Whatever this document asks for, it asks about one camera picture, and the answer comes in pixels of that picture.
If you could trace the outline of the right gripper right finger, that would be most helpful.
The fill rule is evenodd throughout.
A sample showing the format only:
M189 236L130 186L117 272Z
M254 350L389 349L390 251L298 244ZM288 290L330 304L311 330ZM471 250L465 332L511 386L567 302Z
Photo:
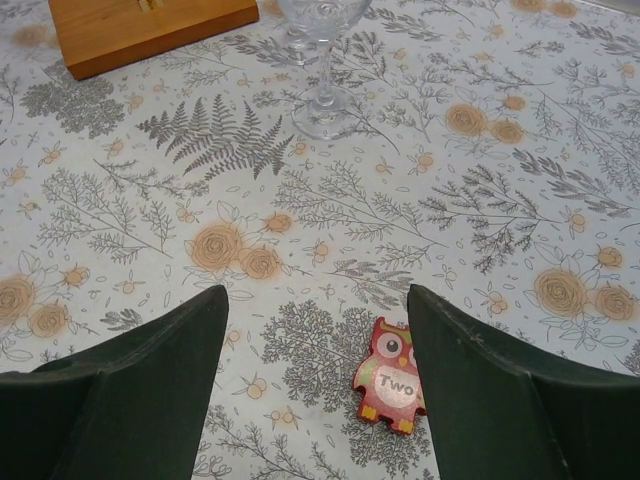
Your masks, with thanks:
M441 478L638 478L638 378L534 347L417 284L407 306Z

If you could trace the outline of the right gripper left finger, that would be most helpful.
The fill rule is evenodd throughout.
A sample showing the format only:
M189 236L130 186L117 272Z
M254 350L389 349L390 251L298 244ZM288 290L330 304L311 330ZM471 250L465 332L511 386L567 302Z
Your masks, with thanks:
M89 349L2 374L2 478L191 478L228 312L214 286Z

